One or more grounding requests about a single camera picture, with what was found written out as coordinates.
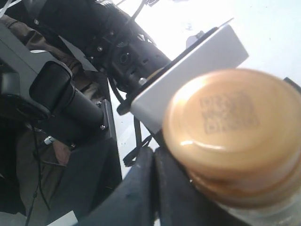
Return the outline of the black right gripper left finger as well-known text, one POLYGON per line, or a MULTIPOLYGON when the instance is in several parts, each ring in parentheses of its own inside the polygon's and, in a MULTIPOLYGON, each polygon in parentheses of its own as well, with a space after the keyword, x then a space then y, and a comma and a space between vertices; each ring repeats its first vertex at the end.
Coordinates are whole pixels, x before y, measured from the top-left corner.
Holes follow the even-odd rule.
POLYGON ((116 190, 79 226, 152 226, 153 150, 143 147, 124 180, 116 190))

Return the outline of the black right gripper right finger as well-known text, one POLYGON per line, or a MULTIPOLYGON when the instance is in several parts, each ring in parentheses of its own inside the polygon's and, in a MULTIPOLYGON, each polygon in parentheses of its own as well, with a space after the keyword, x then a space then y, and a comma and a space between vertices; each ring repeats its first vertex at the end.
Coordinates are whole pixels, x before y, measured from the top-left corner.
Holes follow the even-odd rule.
POLYGON ((230 226, 231 216, 191 184, 177 161, 164 148, 155 151, 162 226, 230 226))

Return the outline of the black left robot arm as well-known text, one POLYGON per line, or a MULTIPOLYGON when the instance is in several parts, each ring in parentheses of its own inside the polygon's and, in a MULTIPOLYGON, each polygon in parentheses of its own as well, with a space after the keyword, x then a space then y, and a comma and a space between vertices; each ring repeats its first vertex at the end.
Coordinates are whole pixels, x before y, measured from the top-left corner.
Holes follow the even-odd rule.
POLYGON ((80 49, 123 92, 140 87, 171 61, 130 16, 110 0, 26 0, 29 15, 80 49))

